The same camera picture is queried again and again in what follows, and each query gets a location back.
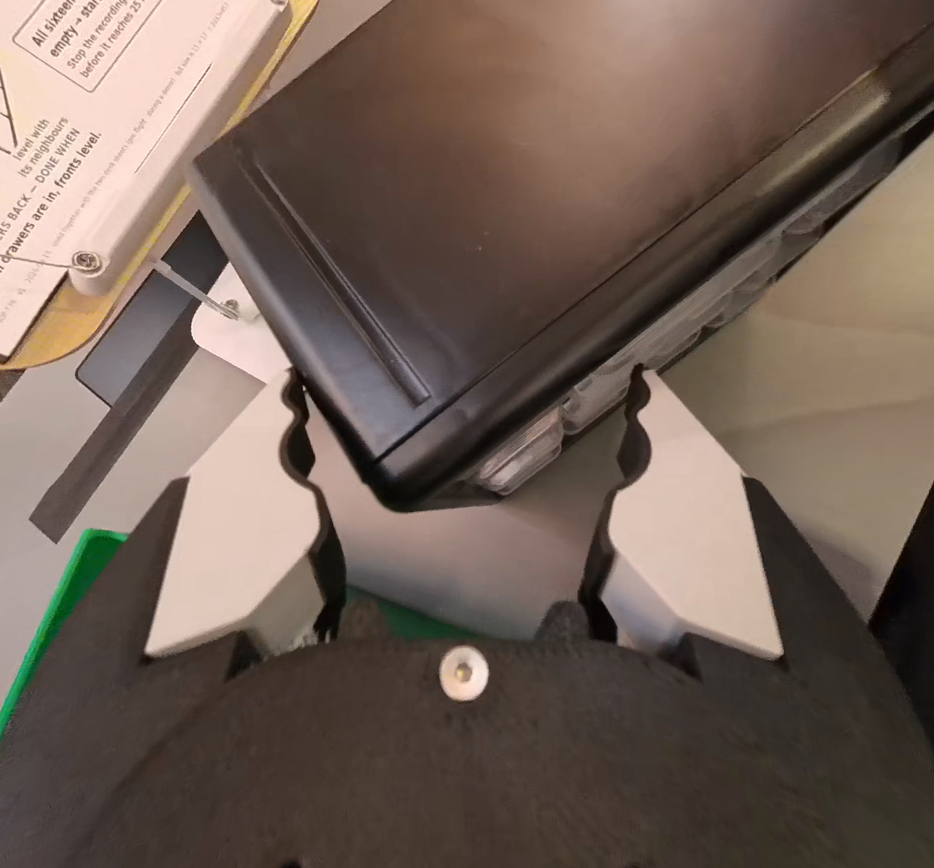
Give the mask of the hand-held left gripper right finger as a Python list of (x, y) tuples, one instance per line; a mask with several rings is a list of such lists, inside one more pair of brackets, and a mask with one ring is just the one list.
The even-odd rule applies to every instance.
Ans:
[(700, 636), (782, 657), (741, 467), (657, 372), (635, 367), (622, 412), (620, 482), (580, 583), (591, 637), (663, 654)]

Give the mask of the white stand base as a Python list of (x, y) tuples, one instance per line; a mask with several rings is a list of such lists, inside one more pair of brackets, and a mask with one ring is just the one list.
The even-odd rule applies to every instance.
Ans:
[(186, 298), (163, 345), (171, 361), (183, 358), (172, 393), (199, 412), (239, 414), (255, 397), (279, 404), (288, 361), (233, 267), (226, 264), (211, 287), (196, 285), (165, 258), (153, 270)]

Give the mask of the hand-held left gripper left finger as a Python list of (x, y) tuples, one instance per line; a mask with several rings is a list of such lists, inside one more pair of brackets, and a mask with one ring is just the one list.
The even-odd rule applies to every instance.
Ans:
[(188, 471), (148, 657), (232, 633), (262, 656), (337, 638), (344, 550), (312, 482), (309, 415), (297, 374), (281, 372)]

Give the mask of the rows of small clear drawers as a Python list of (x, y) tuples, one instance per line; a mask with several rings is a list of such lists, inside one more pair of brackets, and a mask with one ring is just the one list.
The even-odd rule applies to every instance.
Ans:
[(560, 455), (567, 437), (591, 427), (625, 398), (636, 366), (662, 370), (745, 313), (819, 241), (835, 215), (893, 171), (903, 145), (899, 132), (838, 174), (509, 439), (478, 468), (473, 482), (497, 496), (512, 494)]

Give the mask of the black drawer cabinet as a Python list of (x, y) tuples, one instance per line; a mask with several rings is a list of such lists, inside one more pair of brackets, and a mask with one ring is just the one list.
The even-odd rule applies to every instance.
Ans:
[(193, 162), (358, 477), (420, 511), (932, 110), (933, 0), (392, 0)]

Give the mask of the green plastic bin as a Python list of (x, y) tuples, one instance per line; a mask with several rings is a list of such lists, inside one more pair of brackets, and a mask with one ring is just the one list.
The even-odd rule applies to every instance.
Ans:
[[(6, 733), (19, 699), (35, 675), (61, 626), (128, 538), (128, 534), (101, 528), (87, 528), (82, 532), (6, 695), (1, 712), (2, 734)], [(376, 601), (381, 615), (388, 622), (394, 636), (414, 640), (466, 638), (473, 634), (472, 631), (447, 621), (429, 617), (412, 608), (364, 591), (352, 587), (347, 591), (348, 602), (364, 597)]]

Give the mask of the white stand ledge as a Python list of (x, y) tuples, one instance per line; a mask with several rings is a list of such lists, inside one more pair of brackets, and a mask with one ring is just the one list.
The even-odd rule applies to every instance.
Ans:
[(68, 271), (79, 294), (103, 297), (150, 248), (185, 197), (187, 165), (243, 108), (291, 22), (289, 0), (162, 0), (152, 11), (115, 66), (122, 133), (63, 235), (68, 261), (88, 251), (106, 263), (93, 276)]

